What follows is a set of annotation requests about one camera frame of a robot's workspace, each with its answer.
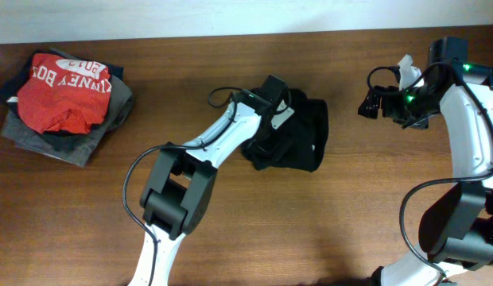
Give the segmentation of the black polo shirt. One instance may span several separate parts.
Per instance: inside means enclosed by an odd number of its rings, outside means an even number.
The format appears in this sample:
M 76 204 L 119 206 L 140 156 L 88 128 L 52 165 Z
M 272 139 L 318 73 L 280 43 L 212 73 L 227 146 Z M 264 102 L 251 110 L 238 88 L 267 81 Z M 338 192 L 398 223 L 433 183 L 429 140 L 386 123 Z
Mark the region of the black polo shirt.
M 241 145 L 241 154 L 257 170 L 268 167 L 316 171 L 328 139 L 328 106 L 323 99 L 309 99 L 299 89 L 290 90 L 294 113 L 267 137 Z

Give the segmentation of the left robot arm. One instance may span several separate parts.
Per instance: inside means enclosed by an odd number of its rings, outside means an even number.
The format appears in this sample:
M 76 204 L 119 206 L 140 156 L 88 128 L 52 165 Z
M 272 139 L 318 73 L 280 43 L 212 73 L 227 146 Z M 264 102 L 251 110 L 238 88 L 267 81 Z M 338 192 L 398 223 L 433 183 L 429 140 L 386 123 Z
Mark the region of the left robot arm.
M 168 142 L 144 151 L 126 177 L 151 153 L 157 154 L 140 195 L 142 216 L 126 213 L 145 237 L 132 285 L 166 285 L 177 251 L 202 220 L 212 196 L 219 166 L 243 143 L 253 143 L 274 130 L 274 118 L 292 114 L 286 83 L 270 75 L 256 90 L 230 87 L 223 114 L 201 135 L 175 145 Z

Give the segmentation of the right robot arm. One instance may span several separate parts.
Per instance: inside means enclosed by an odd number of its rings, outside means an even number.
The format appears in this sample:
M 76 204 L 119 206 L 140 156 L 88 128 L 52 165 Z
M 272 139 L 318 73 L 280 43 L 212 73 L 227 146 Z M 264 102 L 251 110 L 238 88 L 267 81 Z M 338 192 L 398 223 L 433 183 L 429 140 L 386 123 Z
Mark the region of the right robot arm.
M 455 275 L 493 266 L 493 68 L 468 60 L 468 42 L 444 37 L 425 69 L 404 56 L 393 86 L 370 86 L 359 115 L 426 129 L 444 117 L 452 155 L 450 189 L 421 217 L 417 244 L 375 270 L 370 285 L 449 285 Z

